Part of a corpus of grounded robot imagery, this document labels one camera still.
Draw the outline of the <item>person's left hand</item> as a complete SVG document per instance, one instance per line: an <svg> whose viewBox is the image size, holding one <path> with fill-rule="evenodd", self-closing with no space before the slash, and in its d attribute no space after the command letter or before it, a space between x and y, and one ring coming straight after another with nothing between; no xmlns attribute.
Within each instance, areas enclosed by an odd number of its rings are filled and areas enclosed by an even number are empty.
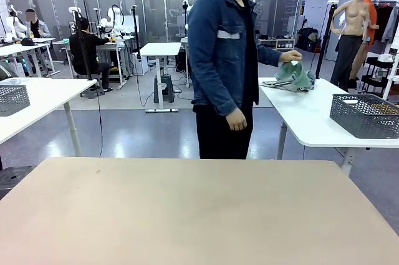
<svg viewBox="0 0 399 265"><path fill-rule="evenodd" d="M298 62L301 60L302 60L302 54L296 50L283 52L279 58L279 62L291 62L291 61Z"/></svg>

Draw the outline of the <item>person's right hand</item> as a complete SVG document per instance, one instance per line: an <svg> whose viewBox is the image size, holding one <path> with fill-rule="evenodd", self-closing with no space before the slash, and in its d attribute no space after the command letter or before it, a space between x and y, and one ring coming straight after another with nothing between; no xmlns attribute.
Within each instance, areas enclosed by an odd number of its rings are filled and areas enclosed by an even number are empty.
<svg viewBox="0 0 399 265"><path fill-rule="evenodd" d="M246 118L243 112L237 107L226 116L226 120L232 131L244 130L247 127Z"/></svg>

